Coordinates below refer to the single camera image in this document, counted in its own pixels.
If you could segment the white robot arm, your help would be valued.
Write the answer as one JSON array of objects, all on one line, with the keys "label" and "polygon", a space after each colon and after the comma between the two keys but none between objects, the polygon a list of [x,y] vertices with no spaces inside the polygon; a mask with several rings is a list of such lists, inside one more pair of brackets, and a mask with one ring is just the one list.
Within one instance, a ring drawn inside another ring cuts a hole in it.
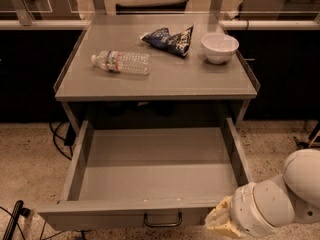
[{"label": "white robot arm", "polygon": [[320,221],[320,151],[301,149],[284,161],[283,171],[250,182],[225,197],[205,219],[214,233],[234,239],[271,235],[292,223]]}]

